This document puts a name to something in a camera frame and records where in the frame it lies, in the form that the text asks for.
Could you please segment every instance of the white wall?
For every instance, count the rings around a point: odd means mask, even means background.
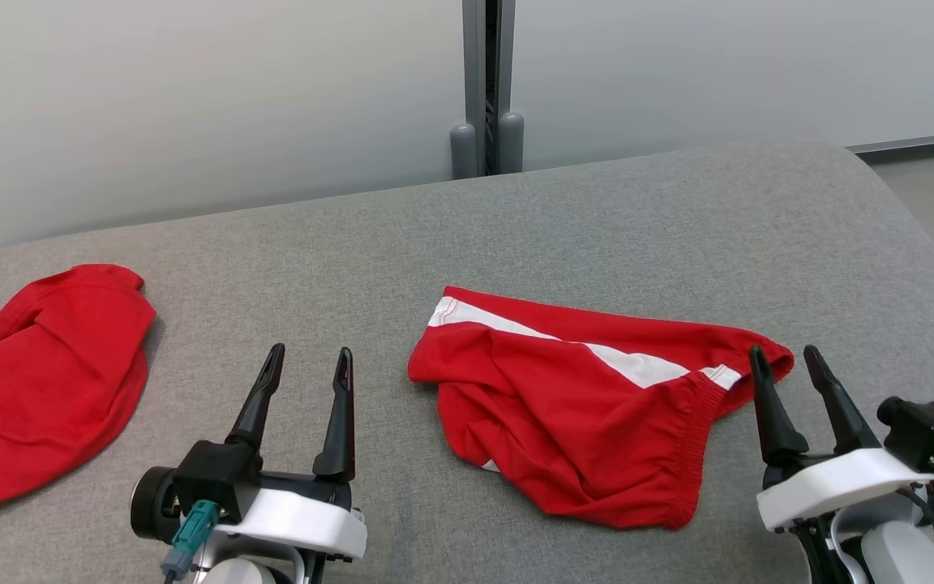
[[[459,0],[0,0],[0,243],[448,180]]]
[[[516,0],[524,169],[934,136],[934,0]]]

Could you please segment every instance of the gray table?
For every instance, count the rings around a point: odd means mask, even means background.
[[[872,417],[934,398],[934,246],[844,149],[759,141],[442,182],[68,236],[0,251],[0,306],[75,263],[145,277],[160,317],[123,434],[51,487],[0,507],[0,582],[156,583],[160,543],[127,527],[134,481],[219,440],[274,341],[288,347],[266,467],[308,470],[336,352],[356,355],[366,559],[329,584],[801,582],[796,540],[764,532],[750,406],[719,422],[682,531],[544,517],[446,447],[433,389],[405,362],[444,285],[756,330],[816,343]],[[799,366],[781,385],[815,448],[833,444]],[[882,436],[883,428],[874,422]]]

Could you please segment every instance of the white stripe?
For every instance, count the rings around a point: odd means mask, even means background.
[[[500,315],[483,311],[479,307],[461,302],[452,296],[443,296],[427,321],[427,326],[442,326],[444,324],[453,324],[457,322],[474,322],[488,326],[489,329],[501,330],[504,333],[515,333],[526,337],[536,337],[537,339],[550,339],[560,341],[558,337],[552,337],[540,333],[538,330],[527,328],[520,322],[515,322]],[[597,359],[601,359],[611,369],[618,371],[623,377],[630,380],[639,388],[649,388],[651,385],[661,384],[668,380],[677,380],[690,371],[687,368],[677,365],[671,361],[659,358],[659,356],[649,354],[626,354],[614,347],[606,345],[597,345],[593,343],[575,343],[585,345],[593,352]],[[701,373],[719,385],[720,388],[730,389],[741,378],[741,374],[726,365],[719,367],[705,367]]]

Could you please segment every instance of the garment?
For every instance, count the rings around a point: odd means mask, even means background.
[[[0,311],[0,503],[89,461],[125,428],[156,314],[143,283],[120,266],[75,266]]]
[[[449,447],[545,513],[678,529],[697,507],[712,422],[752,399],[740,328],[552,307],[449,287],[409,361],[437,382]]]

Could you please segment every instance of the red shorts with white stripe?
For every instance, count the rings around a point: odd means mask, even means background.
[[[678,529],[697,507],[712,422],[752,399],[740,328],[552,307],[449,287],[409,361],[437,382],[449,446],[545,513]]]

